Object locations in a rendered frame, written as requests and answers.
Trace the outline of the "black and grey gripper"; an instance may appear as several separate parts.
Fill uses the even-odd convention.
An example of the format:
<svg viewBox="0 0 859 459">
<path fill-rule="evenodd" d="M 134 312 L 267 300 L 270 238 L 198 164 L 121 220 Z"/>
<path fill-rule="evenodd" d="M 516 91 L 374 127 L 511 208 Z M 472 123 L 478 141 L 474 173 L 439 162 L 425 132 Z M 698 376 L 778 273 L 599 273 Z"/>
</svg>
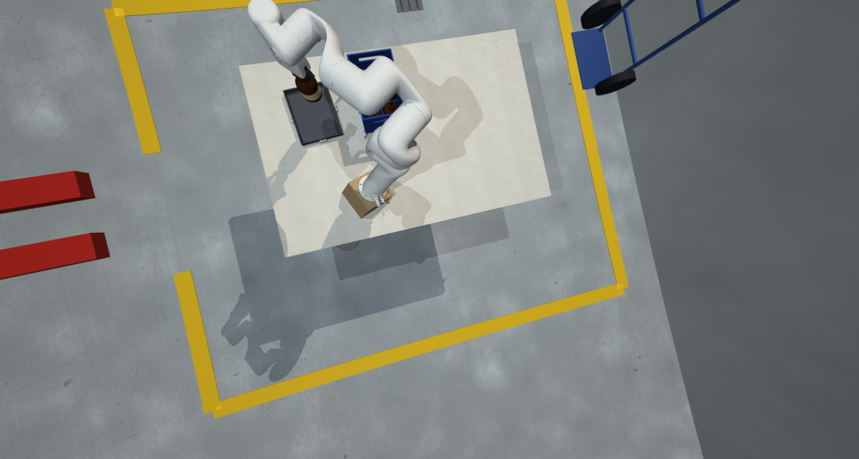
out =
<svg viewBox="0 0 859 459">
<path fill-rule="evenodd" d="M 307 84 L 307 82 L 309 82 L 311 80 L 311 78 L 313 79 L 315 77 L 314 74 L 312 73 L 312 71 L 310 71 L 311 67 L 310 67 L 309 61 L 305 57 L 303 58 L 303 60 L 298 62 L 297 65 L 289 66 L 289 65 L 285 64 L 284 62 L 281 62 L 281 60 L 279 58 L 277 58 L 277 56 L 275 54 L 273 54 L 271 49 L 270 49 L 270 51 L 271 51 L 271 54 L 273 56 L 275 56 L 276 61 L 279 62 L 279 64 L 281 64 L 281 66 L 283 66 L 283 67 L 287 68 L 287 70 L 291 71 L 291 73 L 293 74 L 294 77 L 298 76 L 300 78 L 303 78 L 303 82 L 305 84 Z"/>
</svg>

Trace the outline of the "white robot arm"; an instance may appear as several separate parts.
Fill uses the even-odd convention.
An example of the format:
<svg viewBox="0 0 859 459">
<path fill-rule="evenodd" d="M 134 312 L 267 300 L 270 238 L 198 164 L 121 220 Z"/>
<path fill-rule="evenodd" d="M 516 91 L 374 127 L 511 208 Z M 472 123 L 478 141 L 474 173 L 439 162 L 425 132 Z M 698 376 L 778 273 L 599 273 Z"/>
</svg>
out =
<svg viewBox="0 0 859 459">
<path fill-rule="evenodd" d="M 370 135 L 365 149 L 369 158 L 378 164 L 362 178 L 358 190 L 363 198 L 380 207 L 378 200 L 385 202 L 385 190 L 420 159 L 421 149 L 412 139 L 432 121 L 429 104 L 387 56 L 378 56 L 366 70 L 344 58 L 340 38 L 334 29 L 304 7 L 285 21 L 275 1 L 251 0 L 248 15 L 272 52 L 289 66 L 297 65 L 314 44 L 325 40 L 319 64 L 320 82 L 361 114 L 377 113 L 396 93 L 402 99 L 403 103 L 384 125 Z"/>
</svg>

